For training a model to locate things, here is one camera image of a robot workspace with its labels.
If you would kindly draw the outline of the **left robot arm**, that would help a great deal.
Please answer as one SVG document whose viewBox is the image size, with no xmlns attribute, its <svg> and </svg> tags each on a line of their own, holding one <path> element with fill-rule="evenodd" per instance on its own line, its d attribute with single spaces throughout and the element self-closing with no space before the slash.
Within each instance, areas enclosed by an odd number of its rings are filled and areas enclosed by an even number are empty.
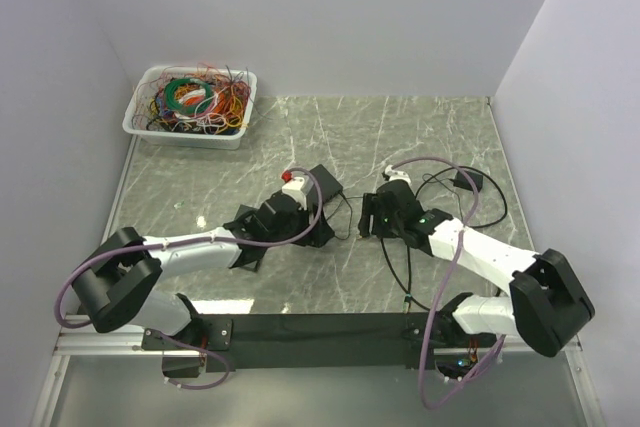
<svg viewBox="0 0 640 427">
<path fill-rule="evenodd" d="M 207 268 L 257 271 L 268 249 L 294 244 L 322 247 L 334 235 L 325 196 L 279 191 L 260 207 L 242 206 L 235 218 L 199 235 L 143 237 L 131 227 L 113 234 L 66 281 L 99 333 L 131 324 L 166 336 L 176 347 L 205 346 L 203 316 L 184 294 L 155 285 Z"/>
</svg>

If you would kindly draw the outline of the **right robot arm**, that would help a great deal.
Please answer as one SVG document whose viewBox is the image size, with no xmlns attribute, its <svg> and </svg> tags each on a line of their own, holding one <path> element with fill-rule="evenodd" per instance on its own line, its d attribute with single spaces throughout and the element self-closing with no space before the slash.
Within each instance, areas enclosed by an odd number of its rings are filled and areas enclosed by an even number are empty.
<svg viewBox="0 0 640 427">
<path fill-rule="evenodd" d="M 502 291 L 500 297 L 463 293 L 436 310 L 433 324 L 446 344 L 461 346 L 479 334 L 516 336 L 553 357 L 595 315 L 562 253 L 513 247 L 445 211 L 424 209 L 404 180 L 364 194 L 359 230 L 364 237 L 397 238 L 431 257 L 456 261 Z"/>
</svg>

